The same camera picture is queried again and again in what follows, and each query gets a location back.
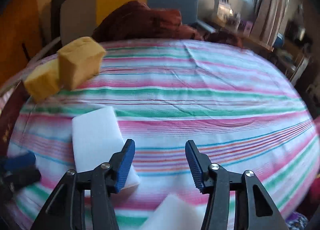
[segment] blue gripper pad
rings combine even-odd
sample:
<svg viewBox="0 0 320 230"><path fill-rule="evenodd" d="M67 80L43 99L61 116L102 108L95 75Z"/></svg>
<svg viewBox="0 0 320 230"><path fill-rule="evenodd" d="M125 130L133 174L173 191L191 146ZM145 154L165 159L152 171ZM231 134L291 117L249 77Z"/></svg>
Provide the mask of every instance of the blue gripper pad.
<svg viewBox="0 0 320 230"><path fill-rule="evenodd" d="M118 169L117 182L115 185L116 193L119 193L124 187L136 150L135 143L131 139L127 139L124 145L124 148L125 147L127 150Z"/></svg>
<svg viewBox="0 0 320 230"><path fill-rule="evenodd" d="M186 147L185 147L186 158L187 158L189 168L193 177L193 181L195 182L196 188L199 189L200 192L202 193L202 190L204 188L203 174L202 174L199 161L196 158L194 150L192 149L190 144L191 144L190 141L186 142Z"/></svg>
<svg viewBox="0 0 320 230"><path fill-rule="evenodd" d="M3 168L5 171L14 171L24 167L34 165L36 163L36 157L32 152L26 154L9 157L5 160Z"/></svg>

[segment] bed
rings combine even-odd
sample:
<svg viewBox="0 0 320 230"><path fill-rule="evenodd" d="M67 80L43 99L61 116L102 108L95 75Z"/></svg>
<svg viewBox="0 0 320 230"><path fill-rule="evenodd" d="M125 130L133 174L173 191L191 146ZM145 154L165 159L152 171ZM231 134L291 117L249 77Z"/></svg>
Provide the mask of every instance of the bed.
<svg viewBox="0 0 320 230"><path fill-rule="evenodd" d="M271 63L249 50L194 40L102 45L107 54L98 76L40 104L29 99L20 111L8 155L34 152L42 174L7 205L21 229L30 229L75 167L71 119L106 105L124 140L136 143L141 179L112 200L120 229L138 229L170 193L205 209L208 196L195 188L185 157L187 140L229 171L253 170L284 218L295 210L318 171L319 138L305 104ZM231 193L229 229L234 209Z"/></svg>

